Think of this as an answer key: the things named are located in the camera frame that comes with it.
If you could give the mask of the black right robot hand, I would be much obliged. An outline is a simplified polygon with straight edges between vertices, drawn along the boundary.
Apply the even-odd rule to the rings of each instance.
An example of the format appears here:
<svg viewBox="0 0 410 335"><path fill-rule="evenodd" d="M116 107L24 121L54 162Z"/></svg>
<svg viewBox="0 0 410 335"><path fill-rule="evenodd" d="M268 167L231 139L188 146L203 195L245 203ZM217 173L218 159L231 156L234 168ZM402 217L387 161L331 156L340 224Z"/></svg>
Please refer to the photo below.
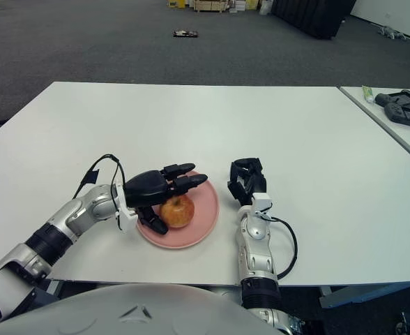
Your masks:
<svg viewBox="0 0 410 335"><path fill-rule="evenodd" d="M241 206L251 205L254 193L267 191L262 170L259 158L240 158L231 163L227 188Z"/></svg>

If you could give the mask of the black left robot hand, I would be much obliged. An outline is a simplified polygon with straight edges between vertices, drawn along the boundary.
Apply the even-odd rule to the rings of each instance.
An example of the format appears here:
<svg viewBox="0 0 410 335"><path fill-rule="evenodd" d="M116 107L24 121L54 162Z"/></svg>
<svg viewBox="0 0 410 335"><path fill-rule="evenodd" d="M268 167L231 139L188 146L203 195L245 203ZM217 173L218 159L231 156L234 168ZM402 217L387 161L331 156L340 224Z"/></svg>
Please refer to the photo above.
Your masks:
<svg viewBox="0 0 410 335"><path fill-rule="evenodd" d="M185 195L207 181L205 174L187 173L195 168L193 163L173 164L161 170L143 172L124 186L128 207L136 210L140 223L159 235L168 232L167 224L157 215L153 207L165 203L174 196Z"/></svg>

